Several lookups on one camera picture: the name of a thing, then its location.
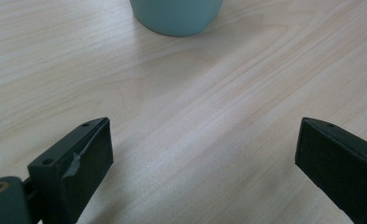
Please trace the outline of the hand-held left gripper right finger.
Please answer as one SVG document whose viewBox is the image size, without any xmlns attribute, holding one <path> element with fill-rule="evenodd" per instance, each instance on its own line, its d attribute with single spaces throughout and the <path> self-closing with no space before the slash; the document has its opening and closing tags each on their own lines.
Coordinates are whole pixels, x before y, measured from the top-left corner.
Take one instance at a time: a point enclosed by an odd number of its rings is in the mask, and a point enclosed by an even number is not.
<svg viewBox="0 0 367 224">
<path fill-rule="evenodd" d="M 367 141 L 329 122 L 304 118 L 295 164 L 355 224 L 367 224 Z"/>
</svg>

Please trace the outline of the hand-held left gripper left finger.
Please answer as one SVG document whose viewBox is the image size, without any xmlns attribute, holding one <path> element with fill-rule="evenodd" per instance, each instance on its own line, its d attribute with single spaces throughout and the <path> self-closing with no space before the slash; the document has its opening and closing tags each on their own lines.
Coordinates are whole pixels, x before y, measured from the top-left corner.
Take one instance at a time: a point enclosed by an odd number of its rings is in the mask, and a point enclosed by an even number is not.
<svg viewBox="0 0 367 224">
<path fill-rule="evenodd" d="M 44 224 L 76 224 L 113 163 L 110 119 L 76 127 L 28 165 L 46 203 Z"/>
</svg>

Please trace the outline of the teal mug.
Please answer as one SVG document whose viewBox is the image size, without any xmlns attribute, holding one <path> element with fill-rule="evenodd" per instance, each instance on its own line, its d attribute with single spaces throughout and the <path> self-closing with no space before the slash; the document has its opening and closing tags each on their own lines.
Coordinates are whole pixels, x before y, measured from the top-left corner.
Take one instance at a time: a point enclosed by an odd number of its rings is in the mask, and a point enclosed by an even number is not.
<svg viewBox="0 0 367 224">
<path fill-rule="evenodd" d="M 200 34 L 219 14 L 223 0 L 130 0 L 136 19 L 169 36 Z"/>
</svg>

